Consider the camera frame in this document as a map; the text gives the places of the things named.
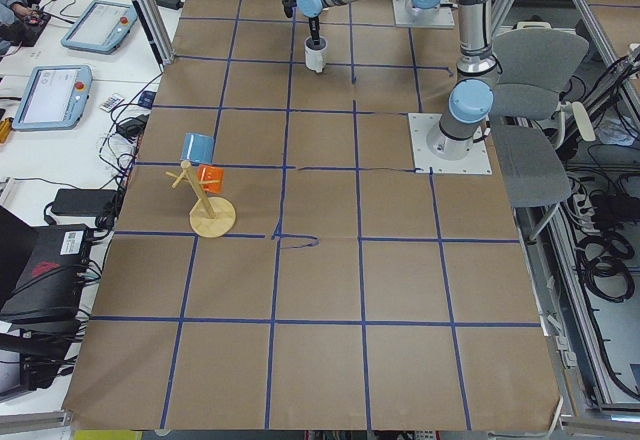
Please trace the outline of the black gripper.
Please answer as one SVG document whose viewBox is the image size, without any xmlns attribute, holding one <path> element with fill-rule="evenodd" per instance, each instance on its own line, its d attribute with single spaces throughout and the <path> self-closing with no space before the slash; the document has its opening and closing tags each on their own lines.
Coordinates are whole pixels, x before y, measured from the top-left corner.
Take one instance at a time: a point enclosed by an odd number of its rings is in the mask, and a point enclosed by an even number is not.
<svg viewBox="0 0 640 440">
<path fill-rule="evenodd" d="M 320 20 L 319 17 L 309 17 L 308 18 L 308 26 L 309 26 L 309 37 L 305 41 L 306 45 L 322 45 L 323 40 L 320 35 Z"/>
</svg>

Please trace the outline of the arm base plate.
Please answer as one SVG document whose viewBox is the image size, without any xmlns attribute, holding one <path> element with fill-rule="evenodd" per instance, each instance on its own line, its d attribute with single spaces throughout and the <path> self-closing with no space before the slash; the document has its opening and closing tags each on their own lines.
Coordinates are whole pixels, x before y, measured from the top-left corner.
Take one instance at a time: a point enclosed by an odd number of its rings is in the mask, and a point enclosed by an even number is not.
<svg viewBox="0 0 640 440">
<path fill-rule="evenodd" d="M 453 0 L 392 0 L 395 25 L 406 28 L 452 29 Z"/>
<path fill-rule="evenodd" d="M 466 140 L 453 140 L 440 129 L 440 114 L 409 113 L 414 170 L 420 174 L 491 175 L 480 127 Z"/>
</svg>

